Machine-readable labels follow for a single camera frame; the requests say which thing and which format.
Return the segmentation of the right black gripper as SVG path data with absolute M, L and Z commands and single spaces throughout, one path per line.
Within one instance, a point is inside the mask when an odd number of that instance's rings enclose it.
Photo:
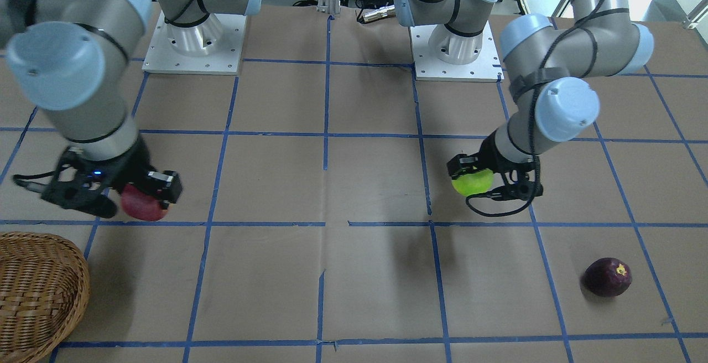
M 101 161 L 82 157 L 77 148 L 67 148 L 55 169 L 36 175 L 15 174 L 13 182 L 55 206 L 110 219 L 117 214 L 117 205 L 104 191 L 113 189 L 120 195 L 126 184 L 155 198 L 162 209 L 179 201 L 184 190 L 180 174 L 152 169 L 144 144 L 134 144 L 125 153 Z

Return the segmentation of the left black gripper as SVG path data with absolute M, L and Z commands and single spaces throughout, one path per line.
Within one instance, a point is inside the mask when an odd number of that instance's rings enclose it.
M 461 176 L 480 172 L 478 163 L 483 169 L 490 169 L 500 174 L 503 184 L 480 194 L 494 201 L 528 201 L 544 193 L 540 182 L 540 161 L 538 157 L 523 158 L 521 162 L 512 162 L 505 158 L 496 146 L 496 134 L 488 136 L 481 144 L 478 157 L 468 154 L 457 154 L 447 162 L 447 174 L 452 180 Z

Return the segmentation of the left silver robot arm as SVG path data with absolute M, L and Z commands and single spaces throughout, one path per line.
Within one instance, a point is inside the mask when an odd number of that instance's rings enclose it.
M 436 57 L 452 65 L 477 58 L 483 28 L 497 0 L 394 0 L 400 25 L 433 25 Z M 630 20 L 628 0 L 570 0 L 575 22 L 555 29 L 549 18 L 529 13 L 499 35 L 510 94 L 518 111 L 475 154 L 447 163 L 453 187 L 467 198 L 529 201 L 542 194 L 538 157 L 576 138 L 595 122 L 597 93 L 587 76 L 632 73 L 648 62 L 653 36 Z

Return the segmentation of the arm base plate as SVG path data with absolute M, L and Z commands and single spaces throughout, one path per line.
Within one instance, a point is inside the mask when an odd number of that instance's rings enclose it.
M 151 74 L 238 75 L 248 17 L 213 13 L 192 28 L 167 24 L 161 13 L 142 69 Z
M 421 81 L 481 81 L 504 79 L 490 23 L 472 38 L 452 34 L 444 25 L 409 28 L 415 78 Z

